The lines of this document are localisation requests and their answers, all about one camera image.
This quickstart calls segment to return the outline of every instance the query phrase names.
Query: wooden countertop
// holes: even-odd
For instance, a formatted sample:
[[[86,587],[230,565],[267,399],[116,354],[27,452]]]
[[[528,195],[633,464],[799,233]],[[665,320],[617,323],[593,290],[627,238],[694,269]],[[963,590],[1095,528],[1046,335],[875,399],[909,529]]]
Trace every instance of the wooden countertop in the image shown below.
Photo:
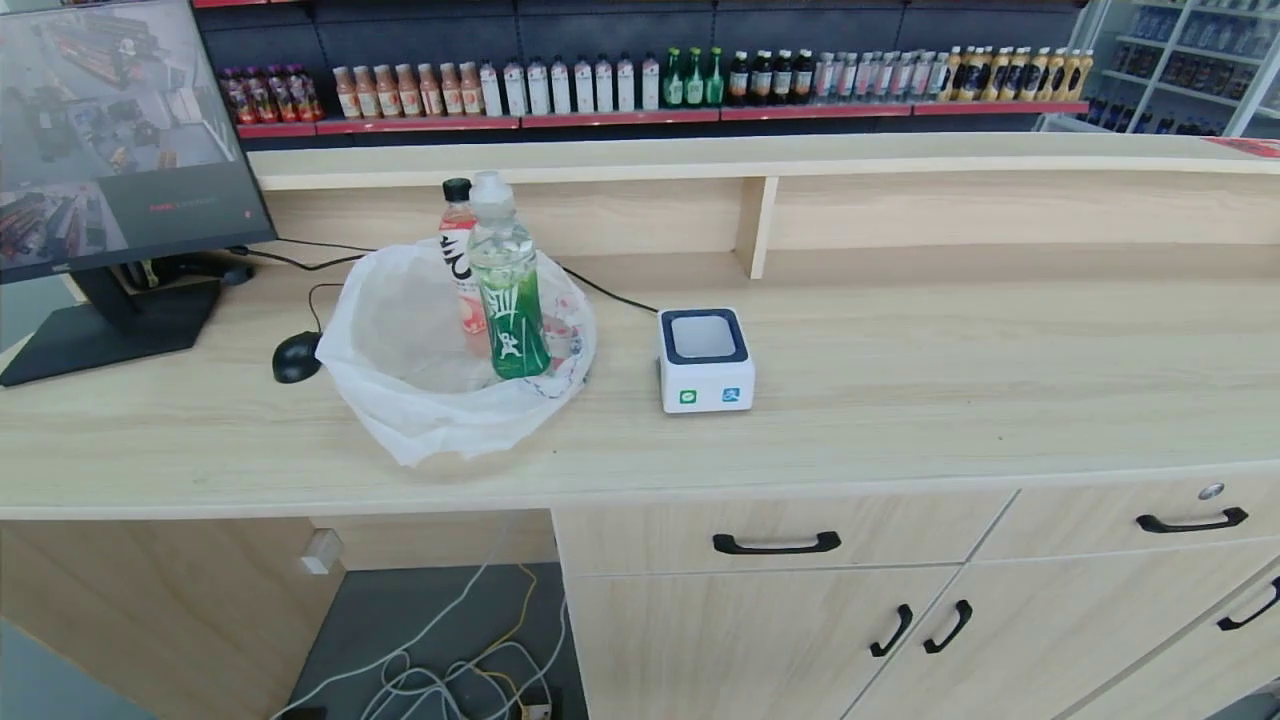
[[[271,379],[342,272],[265,268],[195,350],[0,389],[0,519],[239,518],[800,496],[1280,470],[1280,249],[575,259],[658,306],[737,307],[755,407],[671,418],[654,320],[589,291],[590,384],[513,451],[396,465],[328,374]],[[316,293],[321,316],[335,291]],[[0,355],[0,364],[12,352]]]
[[[512,183],[964,170],[1280,174],[1280,161],[1199,137],[882,133],[522,142],[251,152],[264,191],[438,186],[500,170]]]

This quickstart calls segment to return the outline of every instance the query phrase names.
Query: white plastic bag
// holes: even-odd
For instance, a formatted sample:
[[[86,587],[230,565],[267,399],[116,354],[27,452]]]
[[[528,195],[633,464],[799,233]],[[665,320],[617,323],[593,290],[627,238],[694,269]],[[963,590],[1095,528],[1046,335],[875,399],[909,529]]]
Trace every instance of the white plastic bag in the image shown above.
[[[552,369],[502,380],[489,364],[488,336],[462,331],[448,273],[436,238],[362,258],[316,348],[343,400],[401,465],[436,452],[511,448],[577,395],[595,357],[591,306],[539,252]]]

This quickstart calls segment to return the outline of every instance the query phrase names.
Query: bottle cap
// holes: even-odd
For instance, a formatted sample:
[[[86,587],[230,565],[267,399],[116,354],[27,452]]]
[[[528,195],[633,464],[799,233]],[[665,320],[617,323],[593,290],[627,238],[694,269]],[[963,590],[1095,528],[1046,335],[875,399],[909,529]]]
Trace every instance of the bottle cap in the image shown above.
[[[476,173],[476,182],[471,186],[471,202],[476,205],[502,205],[513,201],[515,193],[511,191],[511,186],[498,173],[493,170]]]
[[[471,181],[467,178],[449,178],[444,181],[442,187],[444,188],[444,200],[448,202],[471,201]]]

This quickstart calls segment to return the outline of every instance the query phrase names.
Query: white bottle cap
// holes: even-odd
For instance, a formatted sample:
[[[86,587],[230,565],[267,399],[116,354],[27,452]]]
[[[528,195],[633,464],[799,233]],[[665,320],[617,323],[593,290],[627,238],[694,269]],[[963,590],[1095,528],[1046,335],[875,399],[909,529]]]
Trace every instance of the white bottle cap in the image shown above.
[[[511,186],[494,170],[476,173],[476,181],[471,183],[471,202],[474,205],[513,204],[515,197]]]

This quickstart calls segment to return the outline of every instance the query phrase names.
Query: white cable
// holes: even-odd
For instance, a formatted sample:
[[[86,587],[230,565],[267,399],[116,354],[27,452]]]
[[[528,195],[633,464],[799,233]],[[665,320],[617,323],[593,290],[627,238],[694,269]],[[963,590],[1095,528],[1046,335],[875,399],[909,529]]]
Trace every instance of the white cable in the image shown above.
[[[503,539],[507,536],[507,527],[508,525],[504,523],[503,527],[502,527],[502,530],[498,533],[498,539],[494,542],[493,547],[489,550],[489,555],[485,557],[484,564],[480,565],[480,568],[475,571],[475,574],[467,582],[466,587],[462,588],[462,593],[453,602],[451,602],[448,606],[445,606],[444,610],[442,610],[435,618],[433,618],[431,621],[428,623],[426,626],[424,626],[422,630],[417,635],[415,635],[407,643],[404,643],[404,644],[399,646],[398,648],[393,650],[392,652],[387,653],[385,656],[375,660],[374,662],[370,662],[369,665],[365,665],[364,667],[358,667],[358,669],[351,670],[348,673],[342,673],[342,674],[338,674],[338,675],[333,675],[332,678],[324,680],[323,683],[320,683],[319,685],[316,685],[315,689],[312,689],[310,693],[307,693],[302,698],[300,698],[300,700],[297,700],[297,701],[287,705],[279,712],[276,712],[275,715],[273,715],[270,717],[270,720],[279,720],[279,717],[282,715],[284,715],[289,710],[293,710],[294,707],[298,707],[300,705],[307,702],[308,700],[311,700],[312,697],[315,697],[320,691],[323,691],[325,687],[328,687],[330,683],[335,683],[338,680],[343,680],[343,679],[347,679],[347,678],[353,678],[356,675],[360,675],[360,674],[364,674],[364,673],[366,673],[369,670],[372,670],[374,667],[378,667],[379,665],[383,666],[381,673],[379,674],[379,679],[383,682],[383,687],[378,691],[378,693],[374,694],[372,700],[369,701],[369,705],[365,706],[365,711],[360,716],[361,720],[376,720],[376,717],[381,714],[381,711],[387,707],[387,705],[390,703],[392,698],[394,698],[397,696],[399,696],[399,697],[413,697],[413,696],[417,696],[417,700],[413,702],[413,705],[411,705],[408,707],[408,710],[406,710],[404,714],[401,715],[401,717],[399,717],[399,720],[410,720],[410,716],[419,708],[419,706],[421,706],[424,702],[426,702],[426,700],[431,694],[434,694],[434,693],[440,693],[440,712],[443,714],[444,717],[449,717],[451,716],[449,711],[452,711],[453,712],[452,716],[460,717],[461,720],[467,720],[466,715],[462,714],[462,710],[458,706],[457,698],[453,696],[452,692],[449,692],[448,683],[452,682],[452,680],[454,680],[454,679],[457,679],[461,674],[463,674],[466,671],[472,671],[472,673],[479,674],[490,685],[493,685],[493,688],[498,693],[498,697],[507,697],[506,692],[503,691],[503,688],[500,685],[498,685],[498,683],[493,678],[490,678],[489,675],[485,675],[483,673],[483,670],[480,670],[480,667],[479,667],[479,664],[484,659],[489,657],[494,652],[498,652],[499,650],[506,648],[506,647],[511,647],[511,648],[515,648],[515,650],[520,651],[520,653],[524,655],[525,659],[529,661],[529,664],[532,667],[535,667],[538,671],[534,674],[532,678],[529,679],[529,682],[526,682],[524,685],[521,685],[516,691],[516,696],[512,697],[511,700],[508,700],[502,706],[502,708],[498,712],[495,712],[495,714],[493,714],[493,715],[490,715],[488,717],[484,717],[483,720],[506,720],[508,717],[508,711],[511,710],[511,706],[515,705],[516,702],[518,702],[520,696],[524,694],[526,689],[529,689],[530,687],[532,687],[534,683],[539,683],[539,682],[541,683],[543,692],[545,693],[545,696],[547,696],[547,698],[549,701],[550,700],[550,688],[547,684],[545,675],[547,675],[547,671],[550,670],[552,665],[556,664],[556,660],[559,657],[561,650],[564,646],[564,638],[566,638],[567,630],[568,630],[568,621],[566,620],[566,610],[568,607],[567,600],[561,600],[561,611],[559,611],[561,633],[559,633],[559,639],[556,642],[556,650],[552,652],[552,656],[547,661],[547,664],[543,665],[541,667],[538,667],[538,662],[534,661],[534,659],[529,653],[529,651],[525,650],[524,646],[521,646],[520,643],[517,643],[515,641],[506,641],[503,643],[499,643],[499,644],[497,644],[497,646],[494,646],[494,647],[484,651],[477,657],[475,657],[475,659],[472,659],[470,661],[457,661],[457,662],[454,662],[453,665],[449,666],[449,669],[445,673],[445,675],[444,675],[443,679],[439,678],[438,675],[435,675],[434,673],[431,673],[430,670],[425,669],[425,667],[419,667],[419,666],[412,665],[411,657],[410,657],[410,655],[407,652],[407,650],[411,646],[413,646],[420,639],[422,639],[431,630],[431,628],[435,626],[436,623],[439,623],[445,615],[448,615],[448,612],[451,610],[453,610],[463,600],[466,600],[467,594],[471,592],[471,587],[475,585],[476,580],[480,579],[480,575],[493,562],[493,559],[497,555],[498,548],[502,546],[502,542],[503,542]],[[393,661],[399,660],[399,659],[404,660],[404,670],[402,670],[401,673],[398,673],[394,678],[388,679],[388,676],[387,676],[388,669],[390,667],[390,665],[392,665]],[[429,678],[431,680],[431,684],[421,687],[421,688],[403,689],[404,683],[410,678],[412,678],[415,675],[425,675],[426,678]]]

